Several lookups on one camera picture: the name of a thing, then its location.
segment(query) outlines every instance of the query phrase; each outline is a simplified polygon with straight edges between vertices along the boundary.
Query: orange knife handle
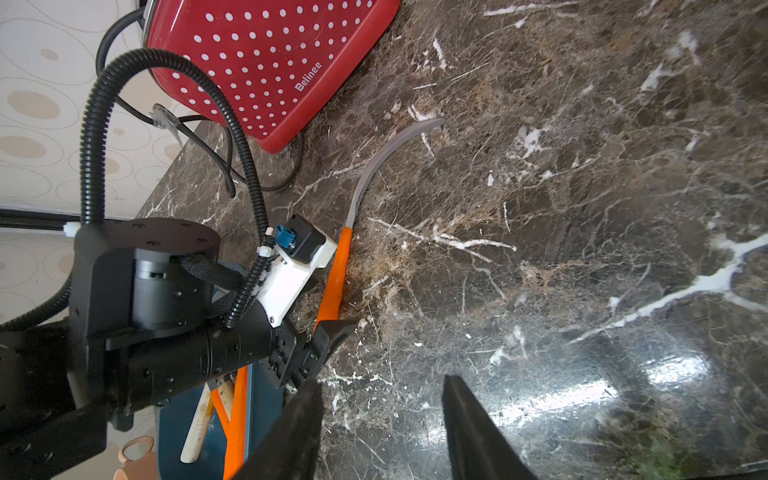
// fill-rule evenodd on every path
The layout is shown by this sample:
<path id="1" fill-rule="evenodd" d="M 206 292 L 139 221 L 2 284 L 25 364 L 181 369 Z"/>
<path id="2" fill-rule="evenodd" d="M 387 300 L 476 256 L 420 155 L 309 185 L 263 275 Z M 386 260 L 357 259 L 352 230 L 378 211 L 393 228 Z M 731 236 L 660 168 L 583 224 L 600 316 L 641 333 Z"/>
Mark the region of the orange knife handle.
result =
<path id="1" fill-rule="evenodd" d="M 227 432 L 227 450 L 224 453 L 224 480 L 234 477 L 245 462 L 245 421 L 248 399 L 248 367 L 237 370 L 235 400 L 232 404 L 232 419 Z"/>
<path id="2" fill-rule="evenodd" d="M 333 258 L 331 274 L 328 277 L 326 292 L 323 301 L 317 311 L 317 321 L 338 320 L 341 297 L 344 293 L 344 279 L 346 278 L 346 262 L 349 259 L 349 246 L 352 244 L 352 229 L 344 227 L 339 238 L 339 246 L 336 248 L 336 256 Z"/>

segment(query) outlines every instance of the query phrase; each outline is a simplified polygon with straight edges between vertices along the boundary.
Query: mug handle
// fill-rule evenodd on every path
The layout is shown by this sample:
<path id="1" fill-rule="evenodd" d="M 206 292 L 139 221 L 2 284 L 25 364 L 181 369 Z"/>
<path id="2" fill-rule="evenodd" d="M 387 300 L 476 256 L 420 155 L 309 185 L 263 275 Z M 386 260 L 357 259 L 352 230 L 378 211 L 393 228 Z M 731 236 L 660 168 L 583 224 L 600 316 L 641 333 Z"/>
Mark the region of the mug handle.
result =
<path id="1" fill-rule="evenodd" d="M 136 437 L 133 440 L 128 440 L 128 442 L 125 445 L 123 445 L 123 448 L 120 449 L 120 451 L 118 452 L 118 460 L 120 461 L 121 464 L 123 464 L 123 466 L 133 461 L 127 456 L 125 456 L 125 450 L 132 445 L 136 445 L 137 443 L 148 443 L 149 444 L 149 450 L 147 450 L 148 452 L 151 452 L 152 447 L 154 447 L 154 439 L 150 436 Z"/>

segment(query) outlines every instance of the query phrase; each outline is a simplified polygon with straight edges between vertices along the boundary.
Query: wallpaper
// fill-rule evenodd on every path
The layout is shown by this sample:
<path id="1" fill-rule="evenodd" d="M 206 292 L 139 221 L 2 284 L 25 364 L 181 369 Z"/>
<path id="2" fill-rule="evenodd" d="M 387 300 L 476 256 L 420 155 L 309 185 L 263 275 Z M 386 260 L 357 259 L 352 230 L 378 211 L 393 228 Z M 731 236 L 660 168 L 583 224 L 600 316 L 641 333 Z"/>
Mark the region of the wallpaper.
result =
<path id="1" fill-rule="evenodd" d="M 104 32 L 136 8 L 135 0 L 0 2 L 0 207 L 79 214 L 83 109 L 95 80 Z M 127 28 L 108 61 L 141 46 Z M 191 110 L 143 72 L 121 96 L 148 113 L 160 103 L 177 116 Z M 133 218 L 180 151 L 170 132 L 116 106 L 106 153 L 106 213 Z"/>

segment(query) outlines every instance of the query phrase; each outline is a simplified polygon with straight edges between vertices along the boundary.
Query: white cable clip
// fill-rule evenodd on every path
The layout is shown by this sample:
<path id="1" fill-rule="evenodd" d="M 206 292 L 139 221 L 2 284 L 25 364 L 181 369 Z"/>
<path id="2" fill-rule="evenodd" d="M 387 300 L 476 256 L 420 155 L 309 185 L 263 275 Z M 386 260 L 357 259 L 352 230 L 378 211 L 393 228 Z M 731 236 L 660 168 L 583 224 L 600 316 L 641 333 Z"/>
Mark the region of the white cable clip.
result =
<path id="1" fill-rule="evenodd" d="M 80 222 L 67 222 L 64 224 L 64 236 L 74 238 L 78 230 L 80 230 Z"/>
<path id="2" fill-rule="evenodd" d="M 259 257 L 271 258 L 273 252 L 274 249 L 272 247 L 268 247 L 267 245 L 262 245 L 259 247 Z"/>

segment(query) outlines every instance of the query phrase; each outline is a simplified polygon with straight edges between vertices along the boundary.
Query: wooden handle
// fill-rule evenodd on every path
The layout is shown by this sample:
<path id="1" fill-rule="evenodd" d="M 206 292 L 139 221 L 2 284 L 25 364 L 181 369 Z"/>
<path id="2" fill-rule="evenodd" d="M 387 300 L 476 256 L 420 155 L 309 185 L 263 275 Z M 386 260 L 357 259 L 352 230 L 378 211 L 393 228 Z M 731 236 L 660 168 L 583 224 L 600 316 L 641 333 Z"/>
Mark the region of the wooden handle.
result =
<path id="1" fill-rule="evenodd" d="M 192 425 L 187 432 L 187 439 L 184 441 L 184 447 L 181 449 L 181 463 L 192 463 L 200 456 L 200 450 L 203 448 L 205 435 L 208 433 L 210 417 L 214 413 L 214 403 L 210 400 L 210 389 L 206 383 L 203 386 L 203 392 L 200 394 L 200 400 L 197 402 L 197 409 L 192 417 Z"/>

